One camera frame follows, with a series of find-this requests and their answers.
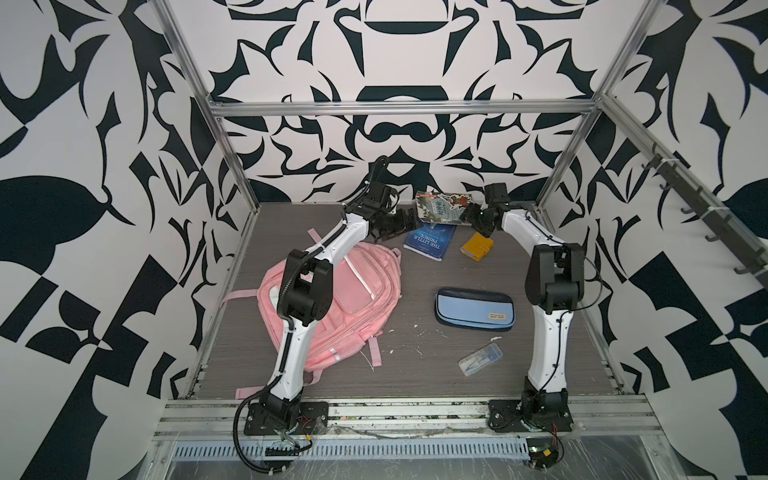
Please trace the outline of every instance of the hook rack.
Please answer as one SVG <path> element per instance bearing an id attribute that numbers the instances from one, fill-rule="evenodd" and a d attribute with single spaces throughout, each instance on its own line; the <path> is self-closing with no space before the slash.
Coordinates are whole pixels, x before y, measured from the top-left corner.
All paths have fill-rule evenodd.
<path id="1" fill-rule="evenodd" d="M 664 181 L 662 190 L 675 190 L 687 204 L 684 214 L 696 214 L 714 235 L 710 242 L 720 241 L 742 263 L 734 269 L 740 275 L 751 273 L 768 290 L 768 252 L 763 241 L 747 228 L 728 207 L 706 188 L 686 164 L 675 158 L 623 104 L 610 94 L 598 95 L 598 107 L 640 152 L 650 158 L 644 170 L 655 169 Z"/>

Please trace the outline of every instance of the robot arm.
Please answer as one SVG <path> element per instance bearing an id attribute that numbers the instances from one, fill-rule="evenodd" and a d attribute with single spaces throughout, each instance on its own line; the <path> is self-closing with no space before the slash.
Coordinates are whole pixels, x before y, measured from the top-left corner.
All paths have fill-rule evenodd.
<path id="1" fill-rule="evenodd" d="M 388 162 L 387 157 L 380 157 L 374 163 L 366 187 L 344 207 L 341 221 L 330 233 L 286 258 L 283 281 L 273 299 L 283 319 L 277 362 L 267 387 L 241 404 L 249 405 L 249 420 L 258 422 L 261 429 L 286 434 L 296 426 L 310 343 L 333 301 L 333 267 L 369 234 L 379 241 L 421 226 L 412 210 L 396 210 L 397 190 L 373 181 L 376 171 L 385 169 Z M 251 406 L 256 399 L 258 404 Z"/>
<path id="2" fill-rule="evenodd" d="M 485 201 L 484 210 L 477 204 L 468 206 L 464 219 L 485 237 L 495 230 L 509 233 L 531 256 L 525 294 L 533 306 L 534 349 L 521 416 L 532 425 L 568 418 L 565 347 L 573 312 L 584 297 L 583 249 L 555 237 L 530 212 L 515 207 L 505 184 L 488 185 Z"/>

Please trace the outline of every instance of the gray wooden tabletop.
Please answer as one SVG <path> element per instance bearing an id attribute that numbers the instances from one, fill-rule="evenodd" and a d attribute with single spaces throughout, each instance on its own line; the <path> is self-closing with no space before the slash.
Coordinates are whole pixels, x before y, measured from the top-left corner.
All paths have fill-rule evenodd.
<path id="1" fill-rule="evenodd" d="M 325 235 L 338 223 L 339 205 L 264 204 L 235 283 L 235 290 L 255 289 L 266 270 L 293 249 L 313 244 L 306 231 Z M 362 353 L 328 368 L 322 380 L 305 388 L 305 396 L 494 396 L 518 395 L 531 365 L 533 312 L 525 298 L 529 256 L 509 236 L 497 232 L 491 252 L 476 262 L 459 251 L 473 234 L 459 227 L 442 262 L 402 251 L 402 298 L 379 337 L 382 365 L 372 369 L 368 346 Z M 385 243 L 401 247 L 403 237 Z M 515 326 L 494 333 L 439 324 L 433 304 L 443 286 L 508 294 L 515 304 Z M 473 376 L 464 376 L 458 361 L 488 345 L 492 338 L 504 356 Z M 566 350 L 566 378 L 571 395 L 614 393 L 586 326 L 577 316 Z M 227 306 L 210 355 L 198 398 L 231 399 L 235 389 L 264 385 L 274 368 L 276 350 L 255 298 Z"/>

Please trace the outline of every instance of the metal vent grate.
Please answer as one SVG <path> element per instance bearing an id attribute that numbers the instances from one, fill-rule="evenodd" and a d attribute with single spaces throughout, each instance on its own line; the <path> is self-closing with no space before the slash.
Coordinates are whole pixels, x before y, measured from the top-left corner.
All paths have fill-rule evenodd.
<path id="1" fill-rule="evenodd" d="M 261 459 L 263 449 L 272 441 L 242 440 L 243 453 Z M 317 439 L 315 445 L 300 454 L 305 460 L 379 460 L 418 458 L 506 458 L 528 460 L 525 439 Z M 178 442 L 176 462 L 232 460 L 237 458 L 232 442 Z M 270 456 L 269 460 L 296 457 Z"/>

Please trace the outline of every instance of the small plastic case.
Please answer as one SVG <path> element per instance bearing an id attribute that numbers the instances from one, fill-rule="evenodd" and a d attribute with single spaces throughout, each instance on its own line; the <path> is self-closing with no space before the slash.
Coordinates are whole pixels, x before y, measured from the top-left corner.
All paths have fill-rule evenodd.
<path id="1" fill-rule="evenodd" d="M 458 367 L 462 369 L 465 376 L 476 373 L 481 368 L 491 365 L 496 360 L 502 358 L 504 353 L 495 343 L 486 345 L 477 352 L 458 361 Z"/>
<path id="2" fill-rule="evenodd" d="M 493 240 L 475 232 L 472 238 L 467 240 L 467 243 L 462 246 L 462 253 L 479 262 L 482 257 L 485 257 L 491 251 L 491 247 L 493 247 Z"/>

